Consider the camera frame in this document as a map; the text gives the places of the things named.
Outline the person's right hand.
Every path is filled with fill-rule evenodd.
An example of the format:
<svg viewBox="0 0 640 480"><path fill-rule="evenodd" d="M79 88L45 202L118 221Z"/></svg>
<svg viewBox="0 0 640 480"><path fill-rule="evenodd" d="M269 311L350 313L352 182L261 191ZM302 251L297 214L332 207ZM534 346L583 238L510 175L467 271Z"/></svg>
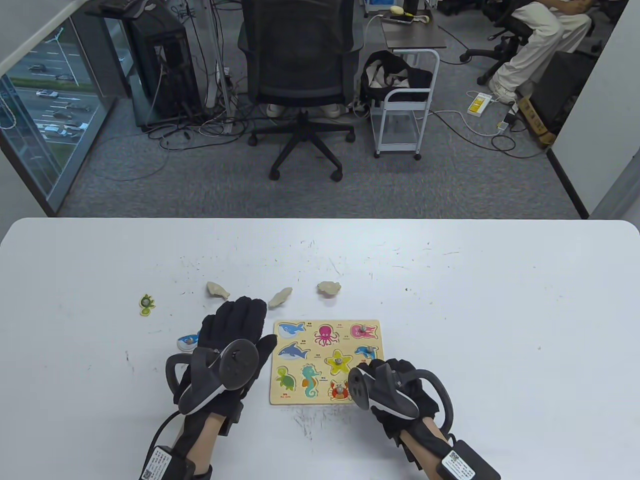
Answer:
<svg viewBox="0 0 640 480"><path fill-rule="evenodd" d="M382 364L388 364L391 367L391 370L400 373L408 373L416 369L415 366L406 359L396 358L390 358L386 361L382 361L377 358L371 360L369 363L361 362L358 364L357 368L363 374L375 378L375 370ZM430 398L427 393L425 393L420 380L409 382L407 386L404 387L403 393L405 393L418 407L420 419L435 418L435 414L439 411L439 405L435 400ZM386 436L397 442L400 441L401 432L407 431L414 423L416 423L415 420L402 419L395 414L381 409L380 407L373 406L370 410L376 420L381 423Z"/></svg>

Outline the person's left hand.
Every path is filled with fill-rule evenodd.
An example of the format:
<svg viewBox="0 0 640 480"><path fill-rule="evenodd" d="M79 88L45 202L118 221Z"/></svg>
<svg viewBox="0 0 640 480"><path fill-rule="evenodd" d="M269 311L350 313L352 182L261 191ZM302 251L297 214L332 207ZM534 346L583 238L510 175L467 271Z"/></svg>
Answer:
<svg viewBox="0 0 640 480"><path fill-rule="evenodd" d="M217 394L202 409L224 418L219 435L228 436L233 424L238 423L242 413L242 401L265 366L278 343L276 334L263 335L267 304L262 299L242 296L235 301L226 301L215 314L202 321L198 333L198 347L221 353L231 342L246 339L257 350L258 363L252 378L238 390L226 390Z"/></svg>

